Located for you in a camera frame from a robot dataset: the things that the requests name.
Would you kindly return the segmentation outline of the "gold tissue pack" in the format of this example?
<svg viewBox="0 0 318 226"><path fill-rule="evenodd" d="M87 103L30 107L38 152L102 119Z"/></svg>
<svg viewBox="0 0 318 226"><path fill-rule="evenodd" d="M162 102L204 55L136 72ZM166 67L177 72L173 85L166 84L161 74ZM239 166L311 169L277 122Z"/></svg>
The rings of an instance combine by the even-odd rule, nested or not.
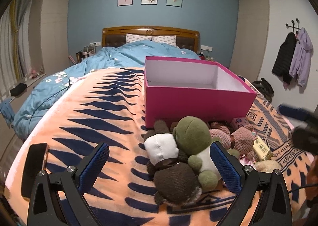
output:
<svg viewBox="0 0 318 226"><path fill-rule="evenodd" d="M257 136L253 144L254 157L256 161L270 160L273 156L266 143Z"/></svg>

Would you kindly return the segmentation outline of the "cream teddy bear plush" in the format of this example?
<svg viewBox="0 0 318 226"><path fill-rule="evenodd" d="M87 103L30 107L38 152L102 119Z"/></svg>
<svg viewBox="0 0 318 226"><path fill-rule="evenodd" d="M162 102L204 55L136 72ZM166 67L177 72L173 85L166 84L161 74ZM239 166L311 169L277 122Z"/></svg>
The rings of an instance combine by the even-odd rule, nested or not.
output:
<svg viewBox="0 0 318 226"><path fill-rule="evenodd" d="M258 161L254 164L258 172L272 173L274 170L281 170L281 165L275 160Z"/></svg>

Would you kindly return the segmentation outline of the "pink knitted plush toy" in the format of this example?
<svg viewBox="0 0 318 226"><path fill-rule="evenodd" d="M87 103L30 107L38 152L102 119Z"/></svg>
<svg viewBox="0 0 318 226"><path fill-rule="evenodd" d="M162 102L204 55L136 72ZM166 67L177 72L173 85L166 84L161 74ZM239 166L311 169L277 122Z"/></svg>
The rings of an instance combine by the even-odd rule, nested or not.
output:
<svg viewBox="0 0 318 226"><path fill-rule="evenodd" d="M228 127L215 122L209 131L212 138L218 137L220 139L222 146L226 150L237 150L239 156L244 155L248 159L253 159L253 145L257 138L253 133L253 125L248 124L230 132Z"/></svg>

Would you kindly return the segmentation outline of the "green frog plush toy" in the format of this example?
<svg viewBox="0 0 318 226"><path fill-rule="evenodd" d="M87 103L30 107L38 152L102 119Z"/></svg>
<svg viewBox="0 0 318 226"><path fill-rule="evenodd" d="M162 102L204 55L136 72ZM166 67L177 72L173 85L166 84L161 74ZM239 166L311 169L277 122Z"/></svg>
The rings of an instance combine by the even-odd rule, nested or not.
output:
<svg viewBox="0 0 318 226"><path fill-rule="evenodd" d="M182 118L173 129L173 136L182 155L188 157L188 165L197 175L204 192L214 190L222 178L210 157L210 147L214 142L231 147L230 131L227 127L215 123L209 129L201 119L193 116Z"/></svg>

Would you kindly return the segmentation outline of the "floral pink tissue pack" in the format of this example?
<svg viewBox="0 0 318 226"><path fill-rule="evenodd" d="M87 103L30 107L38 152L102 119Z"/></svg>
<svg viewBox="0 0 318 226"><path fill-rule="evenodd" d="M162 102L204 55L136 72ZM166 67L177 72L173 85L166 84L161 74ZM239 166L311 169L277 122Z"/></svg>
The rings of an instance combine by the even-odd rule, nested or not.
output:
<svg viewBox="0 0 318 226"><path fill-rule="evenodd" d="M234 130L237 130L240 127L249 125L249 121L246 119L246 117L237 117L231 121L230 125Z"/></svg>

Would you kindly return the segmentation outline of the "lilac hooded jacket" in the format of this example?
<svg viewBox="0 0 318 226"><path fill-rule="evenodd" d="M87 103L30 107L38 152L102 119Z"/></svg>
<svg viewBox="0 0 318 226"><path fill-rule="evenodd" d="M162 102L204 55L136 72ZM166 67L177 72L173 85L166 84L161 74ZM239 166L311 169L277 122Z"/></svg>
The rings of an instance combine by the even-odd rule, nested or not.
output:
<svg viewBox="0 0 318 226"><path fill-rule="evenodd" d="M310 66L313 44L307 30L302 27L298 33L298 41L294 50L289 75L297 80L300 87L306 87Z"/></svg>

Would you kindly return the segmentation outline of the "black bag on floor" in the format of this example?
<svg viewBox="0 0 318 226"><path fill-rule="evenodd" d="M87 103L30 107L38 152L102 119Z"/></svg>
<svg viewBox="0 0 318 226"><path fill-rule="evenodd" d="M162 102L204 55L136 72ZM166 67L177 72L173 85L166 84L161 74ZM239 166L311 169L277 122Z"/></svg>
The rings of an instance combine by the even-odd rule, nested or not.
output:
<svg viewBox="0 0 318 226"><path fill-rule="evenodd" d="M264 77L262 77L261 80L253 81L252 85L264 96L268 102L272 102L274 90L271 84L265 80Z"/></svg>

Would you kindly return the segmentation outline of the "black puffer jacket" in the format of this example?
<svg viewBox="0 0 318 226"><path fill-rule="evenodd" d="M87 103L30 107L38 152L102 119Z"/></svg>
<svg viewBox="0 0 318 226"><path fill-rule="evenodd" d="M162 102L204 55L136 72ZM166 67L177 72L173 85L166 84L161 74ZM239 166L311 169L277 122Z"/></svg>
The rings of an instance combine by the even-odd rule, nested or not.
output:
<svg viewBox="0 0 318 226"><path fill-rule="evenodd" d="M282 78L286 85L290 85L292 80L292 77L289 75L289 69L293 59L296 43L295 34L292 32L288 33L285 41L279 48L278 55L272 68L272 73L275 76Z"/></svg>

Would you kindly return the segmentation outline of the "black smartphone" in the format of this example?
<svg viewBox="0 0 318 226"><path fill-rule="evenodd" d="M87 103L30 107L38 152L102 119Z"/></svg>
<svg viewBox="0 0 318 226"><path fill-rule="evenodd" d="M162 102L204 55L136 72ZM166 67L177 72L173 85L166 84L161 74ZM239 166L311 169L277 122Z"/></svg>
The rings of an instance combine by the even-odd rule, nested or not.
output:
<svg viewBox="0 0 318 226"><path fill-rule="evenodd" d="M46 168L49 146L47 143L32 144L29 147L21 180L21 195L30 199L38 172Z"/></svg>

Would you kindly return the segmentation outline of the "pink storage box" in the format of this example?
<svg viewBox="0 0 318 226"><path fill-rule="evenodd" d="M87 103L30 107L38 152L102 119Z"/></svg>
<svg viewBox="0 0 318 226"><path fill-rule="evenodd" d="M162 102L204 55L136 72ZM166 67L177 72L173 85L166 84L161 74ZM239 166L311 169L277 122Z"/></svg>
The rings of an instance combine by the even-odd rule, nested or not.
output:
<svg viewBox="0 0 318 226"><path fill-rule="evenodd" d="M204 122L245 117L256 93L220 63L186 58L146 57L145 125L195 116Z"/></svg>

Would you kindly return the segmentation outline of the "wooden bed headboard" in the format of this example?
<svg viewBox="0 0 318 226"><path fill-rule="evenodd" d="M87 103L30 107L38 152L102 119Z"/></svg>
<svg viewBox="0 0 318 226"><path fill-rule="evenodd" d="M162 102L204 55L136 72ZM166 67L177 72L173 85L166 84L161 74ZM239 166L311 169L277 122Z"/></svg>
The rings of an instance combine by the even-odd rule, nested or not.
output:
<svg viewBox="0 0 318 226"><path fill-rule="evenodd" d="M142 36L176 36L179 48L186 48L195 53L199 51L199 32L188 29L172 28L165 26L117 26L102 29L102 47L120 47L126 42L126 34Z"/></svg>

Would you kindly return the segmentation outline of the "striped window curtain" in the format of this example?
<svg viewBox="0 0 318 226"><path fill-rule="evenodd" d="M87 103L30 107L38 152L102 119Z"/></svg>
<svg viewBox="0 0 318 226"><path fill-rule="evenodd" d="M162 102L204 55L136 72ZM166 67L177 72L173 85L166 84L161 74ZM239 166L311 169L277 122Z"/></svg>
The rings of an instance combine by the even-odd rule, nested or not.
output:
<svg viewBox="0 0 318 226"><path fill-rule="evenodd" d="M29 18L33 0L12 0L1 17L1 96L30 77Z"/></svg>

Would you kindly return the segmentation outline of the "right patterned pillow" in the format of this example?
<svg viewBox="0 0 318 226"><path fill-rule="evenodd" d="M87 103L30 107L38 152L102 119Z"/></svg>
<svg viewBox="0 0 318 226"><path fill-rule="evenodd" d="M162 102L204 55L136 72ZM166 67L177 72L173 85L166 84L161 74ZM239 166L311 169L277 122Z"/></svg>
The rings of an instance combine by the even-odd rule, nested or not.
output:
<svg viewBox="0 0 318 226"><path fill-rule="evenodd" d="M151 41L156 42L156 43L165 43L165 44L177 47L177 37L176 37L176 35L171 35L171 36L152 36Z"/></svg>

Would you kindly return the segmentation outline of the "patterned pillow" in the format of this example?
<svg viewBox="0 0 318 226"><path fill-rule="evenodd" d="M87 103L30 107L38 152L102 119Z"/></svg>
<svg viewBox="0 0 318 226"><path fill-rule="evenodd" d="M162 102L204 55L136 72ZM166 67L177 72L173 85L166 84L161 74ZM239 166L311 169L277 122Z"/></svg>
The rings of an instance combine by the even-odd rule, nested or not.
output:
<svg viewBox="0 0 318 226"><path fill-rule="evenodd" d="M137 35L132 33L126 34L126 44L139 41L151 41L152 36Z"/></svg>
<svg viewBox="0 0 318 226"><path fill-rule="evenodd" d="M177 37L176 37L176 35L171 35L171 36L152 36L151 41L156 42L156 43L165 43L165 44L177 47Z"/></svg>

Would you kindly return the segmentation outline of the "light blue floral duvet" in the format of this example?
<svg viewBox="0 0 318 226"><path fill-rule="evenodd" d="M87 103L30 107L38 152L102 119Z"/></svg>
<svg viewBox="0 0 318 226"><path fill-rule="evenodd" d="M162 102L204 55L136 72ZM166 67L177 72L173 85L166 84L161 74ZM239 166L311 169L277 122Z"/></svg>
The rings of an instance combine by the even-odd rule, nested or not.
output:
<svg viewBox="0 0 318 226"><path fill-rule="evenodd" d="M50 107L79 78L105 68L144 67L147 56L199 59L192 50L161 42L137 41L120 47L103 47L81 63L47 76L36 85L14 117L16 136L26 140Z"/></svg>

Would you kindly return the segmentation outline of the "left patterned pillow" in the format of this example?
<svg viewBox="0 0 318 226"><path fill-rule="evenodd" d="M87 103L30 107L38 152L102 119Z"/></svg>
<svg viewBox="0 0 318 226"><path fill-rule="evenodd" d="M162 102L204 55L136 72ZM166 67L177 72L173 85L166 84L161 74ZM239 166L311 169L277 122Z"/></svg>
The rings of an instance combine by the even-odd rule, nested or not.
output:
<svg viewBox="0 0 318 226"><path fill-rule="evenodd" d="M126 34L126 44L139 41L151 41L152 36L137 35L132 33Z"/></svg>

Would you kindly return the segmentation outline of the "black wall coat hook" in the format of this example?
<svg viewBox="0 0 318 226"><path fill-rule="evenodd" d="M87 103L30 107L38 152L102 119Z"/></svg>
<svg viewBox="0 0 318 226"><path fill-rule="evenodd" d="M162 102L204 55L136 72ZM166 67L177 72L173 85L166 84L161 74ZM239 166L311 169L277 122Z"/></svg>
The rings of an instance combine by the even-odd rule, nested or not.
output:
<svg viewBox="0 0 318 226"><path fill-rule="evenodd" d="M295 34L298 34L300 31L300 21L298 18L296 20L291 20L291 25L286 23L286 28L291 28Z"/></svg>

